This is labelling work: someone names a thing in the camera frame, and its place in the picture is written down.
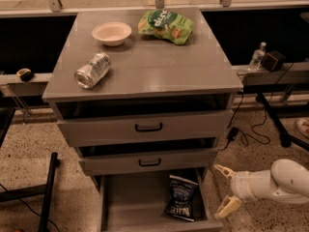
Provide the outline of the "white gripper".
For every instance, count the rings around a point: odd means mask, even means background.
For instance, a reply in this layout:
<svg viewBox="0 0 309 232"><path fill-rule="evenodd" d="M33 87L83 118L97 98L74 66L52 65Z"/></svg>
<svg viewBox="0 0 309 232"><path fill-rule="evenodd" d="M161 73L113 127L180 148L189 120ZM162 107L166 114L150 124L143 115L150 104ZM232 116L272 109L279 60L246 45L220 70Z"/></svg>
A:
<svg viewBox="0 0 309 232"><path fill-rule="evenodd" d="M270 198L273 182L269 170L256 172L239 171L216 164L214 166L225 178L231 179L233 196L226 195L214 214L217 219L225 218L241 206L241 201L257 201Z"/></svg>

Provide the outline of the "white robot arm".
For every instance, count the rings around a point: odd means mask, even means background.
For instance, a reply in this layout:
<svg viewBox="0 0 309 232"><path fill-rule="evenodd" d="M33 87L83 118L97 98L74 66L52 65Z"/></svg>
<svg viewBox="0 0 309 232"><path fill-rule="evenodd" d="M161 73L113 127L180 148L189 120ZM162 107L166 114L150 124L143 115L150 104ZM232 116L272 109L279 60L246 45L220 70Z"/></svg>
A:
<svg viewBox="0 0 309 232"><path fill-rule="evenodd" d="M290 159L275 161L268 170L234 171L216 164L229 181L232 196L226 196L214 217L224 218L243 203L270 199L281 203L304 204L309 201L309 171Z"/></svg>

